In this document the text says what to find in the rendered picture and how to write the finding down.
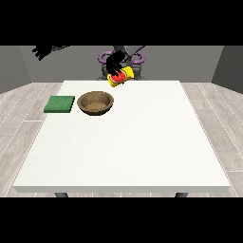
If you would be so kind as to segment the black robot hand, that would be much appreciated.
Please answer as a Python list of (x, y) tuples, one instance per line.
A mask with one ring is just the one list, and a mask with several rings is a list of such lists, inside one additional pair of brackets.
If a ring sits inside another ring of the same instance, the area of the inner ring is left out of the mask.
[(106, 70), (112, 76), (118, 76), (121, 72), (121, 61), (124, 59), (125, 54), (119, 50), (114, 52), (106, 59)]
[(47, 55), (51, 53), (51, 46), (36, 46), (32, 52), (35, 54), (35, 57), (42, 61)]

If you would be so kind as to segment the green square pad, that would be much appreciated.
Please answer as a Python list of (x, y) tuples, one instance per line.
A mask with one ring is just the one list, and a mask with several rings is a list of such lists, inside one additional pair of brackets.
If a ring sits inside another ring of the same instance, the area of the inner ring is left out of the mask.
[(74, 96), (50, 96), (44, 108), (45, 113), (69, 113), (74, 103)]

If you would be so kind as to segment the brown wooden bowl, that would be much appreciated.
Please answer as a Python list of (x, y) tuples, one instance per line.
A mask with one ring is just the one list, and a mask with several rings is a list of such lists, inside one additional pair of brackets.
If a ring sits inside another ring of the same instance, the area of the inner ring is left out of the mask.
[(110, 110), (114, 98), (104, 91), (90, 91), (84, 93), (78, 100), (79, 108), (89, 116), (100, 116)]

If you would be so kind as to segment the yellow cup with melon print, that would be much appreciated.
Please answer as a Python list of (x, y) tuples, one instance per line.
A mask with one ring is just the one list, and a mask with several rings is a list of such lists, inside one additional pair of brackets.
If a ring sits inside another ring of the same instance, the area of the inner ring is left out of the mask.
[(126, 66), (121, 69), (116, 75), (107, 75), (107, 80), (112, 87), (116, 87), (119, 84), (123, 84), (128, 80), (134, 78), (134, 71), (131, 66)]

